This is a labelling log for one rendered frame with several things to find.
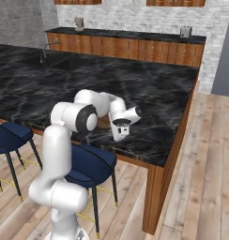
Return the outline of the wooden wall cabinet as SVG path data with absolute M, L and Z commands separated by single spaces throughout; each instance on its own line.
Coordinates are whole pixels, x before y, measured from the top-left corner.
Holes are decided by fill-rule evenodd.
M 203 7 L 206 0 L 146 0 L 148 7 Z
M 102 0 L 53 0 L 55 5 L 101 5 Z

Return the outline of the wooden dining counter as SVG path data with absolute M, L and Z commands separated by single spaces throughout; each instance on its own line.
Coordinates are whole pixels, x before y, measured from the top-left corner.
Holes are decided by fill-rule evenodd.
M 81 89 L 108 92 L 137 105 L 143 118 L 128 138 L 114 142 L 96 129 L 76 142 L 117 153 L 122 160 L 148 169 L 143 230 L 156 230 L 183 141 L 198 68 L 50 51 L 55 60 L 77 61 L 76 68 L 33 66 L 41 51 L 0 44 L 0 120 L 31 127 L 37 134 L 49 126 L 53 105 L 71 101 Z

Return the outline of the black sink basin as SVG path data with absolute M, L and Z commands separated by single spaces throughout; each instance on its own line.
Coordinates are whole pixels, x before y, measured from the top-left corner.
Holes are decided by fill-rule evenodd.
M 48 65 L 50 68 L 61 70 L 75 70 L 89 63 L 89 60 L 83 58 L 66 58 L 66 59 L 49 59 Z

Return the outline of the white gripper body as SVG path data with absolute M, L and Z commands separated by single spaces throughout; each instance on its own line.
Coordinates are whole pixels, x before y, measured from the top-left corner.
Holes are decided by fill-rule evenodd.
M 130 134 L 129 127 L 115 127 L 114 128 L 114 140 L 120 142 Z

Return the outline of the brown round object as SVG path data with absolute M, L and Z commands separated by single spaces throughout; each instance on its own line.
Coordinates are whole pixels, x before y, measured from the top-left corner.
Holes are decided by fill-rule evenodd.
M 101 128 L 101 129 L 110 129 L 111 128 L 109 117 L 107 115 L 105 115 L 99 119 L 98 128 Z

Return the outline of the dark blue stool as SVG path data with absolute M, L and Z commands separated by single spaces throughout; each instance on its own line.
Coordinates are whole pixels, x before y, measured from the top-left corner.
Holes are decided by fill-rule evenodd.
M 30 143 L 34 154 L 37 158 L 39 167 L 42 167 L 42 163 L 37 151 L 37 148 L 33 142 L 33 130 L 30 127 L 24 127 L 22 125 L 13 123 L 13 122 L 4 122 L 0 124 L 0 155 L 5 154 L 8 160 L 8 166 L 11 171 L 13 184 L 8 182 L 9 185 L 13 185 L 19 195 L 20 201 L 23 200 L 22 193 L 20 191 L 19 183 L 13 167 L 10 153 L 15 151 L 16 155 L 21 162 L 23 168 L 25 165 L 23 163 L 23 158 L 20 155 L 19 149 L 24 146 L 26 143 Z
M 99 238 L 97 186 L 112 177 L 114 201 L 115 204 L 118 204 L 115 180 L 116 155 L 87 144 L 73 144 L 71 155 L 71 171 L 65 178 L 70 183 L 92 189 L 96 232 L 97 238 Z

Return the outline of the wooden base cabinet run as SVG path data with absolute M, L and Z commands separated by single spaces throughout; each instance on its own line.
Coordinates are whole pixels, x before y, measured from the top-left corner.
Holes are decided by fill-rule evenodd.
M 115 58 L 200 67 L 206 37 L 71 27 L 46 31 L 48 42 L 59 41 L 51 50 Z

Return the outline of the grey sink tap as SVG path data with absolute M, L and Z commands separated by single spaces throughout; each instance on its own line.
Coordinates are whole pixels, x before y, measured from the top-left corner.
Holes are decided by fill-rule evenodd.
M 48 43 L 44 44 L 44 46 L 42 48 L 42 54 L 40 55 L 40 63 L 48 65 L 48 57 L 47 57 L 47 53 L 46 53 L 46 48 L 48 46 L 56 45 L 56 44 L 60 44 L 60 41 L 52 41 L 52 42 L 48 42 Z

